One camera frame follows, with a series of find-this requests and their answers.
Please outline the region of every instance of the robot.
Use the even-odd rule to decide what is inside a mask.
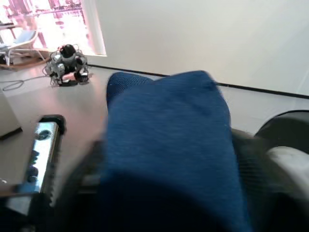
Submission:
[[[59,86],[74,86],[87,83],[89,80],[87,58],[82,51],[67,44],[50,55],[50,60],[44,68],[45,74],[50,76],[51,83]],[[76,81],[63,80],[63,76],[74,73]]]

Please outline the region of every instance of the white object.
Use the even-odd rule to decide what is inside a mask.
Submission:
[[[285,146],[272,148],[267,154],[292,180],[297,191],[294,193],[309,201],[309,154]]]
[[[0,89],[0,137],[20,128],[20,124]]]

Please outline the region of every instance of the blue cloth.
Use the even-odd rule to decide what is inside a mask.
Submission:
[[[92,231],[251,231],[229,109],[207,73],[127,88],[108,120]]]
[[[153,82],[152,79],[126,72],[116,72],[108,80],[106,89],[107,105],[118,95],[122,94],[126,89],[134,86],[140,86]]]

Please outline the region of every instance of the gray floor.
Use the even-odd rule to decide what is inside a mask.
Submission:
[[[62,141],[56,186],[60,189],[72,167],[93,141],[104,133],[107,119],[106,84],[114,71],[92,68],[90,84],[51,87],[48,77],[25,82],[16,90],[4,92],[23,133],[0,143],[0,178],[18,183],[29,158],[37,120],[46,114],[61,114],[67,120]],[[28,79],[42,74],[42,67],[19,72],[0,71],[0,80]],[[309,109],[309,100],[222,87],[232,117],[232,127],[255,133],[270,118],[293,109]]]

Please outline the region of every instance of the black cable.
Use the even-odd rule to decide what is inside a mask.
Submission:
[[[23,86],[23,84],[26,82],[26,81],[31,81],[31,80],[34,80],[34,79],[39,79],[39,78],[43,78],[43,77],[48,77],[48,76],[37,76],[37,77],[33,77],[33,78],[29,78],[29,79],[26,79],[26,80],[16,80],[16,81],[0,81],[0,83],[11,83],[7,86],[5,86],[2,91],[5,92],[5,91],[11,91],[11,90],[15,90],[15,89],[18,89],[20,87]]]

